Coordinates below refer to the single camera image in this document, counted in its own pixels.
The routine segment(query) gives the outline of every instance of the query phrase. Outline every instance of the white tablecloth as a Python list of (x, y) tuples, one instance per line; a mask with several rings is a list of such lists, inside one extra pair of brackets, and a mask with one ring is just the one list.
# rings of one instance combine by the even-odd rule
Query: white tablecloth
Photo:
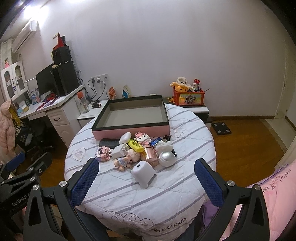
[[(99, 174), (78, 207), (111, 230), (123, 233), (129, 228), (145, 241), (171, 241), (187, 229), (207, 198), (194, 174), (194, 162), (203, 158), (216, 168), (214, 141), (205, 124), (186, 108), (165, 106), (177, 162), (155, 167), (158, 175), (147, 189), (140, 187), (130, 169), (118, 171), (112, 159), (100, 163)], [(91, 132), (94, 121), (80, 130), (69, 147), (66, 180), (94, 157), (99, 144)]]

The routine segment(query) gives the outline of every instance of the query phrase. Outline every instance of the computer monitor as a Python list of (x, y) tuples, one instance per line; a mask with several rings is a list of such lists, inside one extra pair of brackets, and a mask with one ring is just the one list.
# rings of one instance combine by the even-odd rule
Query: computer monitor
[(36, 80), (40, 96), (48, 91), (55, 92), (54, 75), (52, 73), (53, 65), (54, 64), (47, 66), (44, 70), (36, 74)]

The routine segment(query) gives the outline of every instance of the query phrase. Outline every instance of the pink box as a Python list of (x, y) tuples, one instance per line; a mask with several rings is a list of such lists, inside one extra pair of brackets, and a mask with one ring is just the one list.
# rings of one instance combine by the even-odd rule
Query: pink box
[(170, 135), (170, 125), (161, 95), (109, 100), (97, 117), (92, 133), (96, 140), (119, 139), (138, 131), (150, 137)]

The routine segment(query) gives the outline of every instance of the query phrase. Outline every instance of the wall socket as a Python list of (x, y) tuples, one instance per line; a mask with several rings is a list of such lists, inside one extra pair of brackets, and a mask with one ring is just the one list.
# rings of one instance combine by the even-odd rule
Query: wall socket
[(95, 82), (98, 82), (99, 80), (104, 81), (105, 83), (109, 80), (109, 75), (108, 74), (101, 74), (97, 75), (96, 77), (93, 77), (95, 79)]

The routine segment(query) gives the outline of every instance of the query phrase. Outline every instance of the puffer jacket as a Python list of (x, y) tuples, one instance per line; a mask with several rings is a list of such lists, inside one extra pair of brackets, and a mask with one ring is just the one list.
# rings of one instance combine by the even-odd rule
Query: puffer jacket
[(11, 100), (8, 100), (0, 107), (0, 146), (5, 154), (13, 151), (15, 147), (15, 127), (9, 112), (10, 104)]

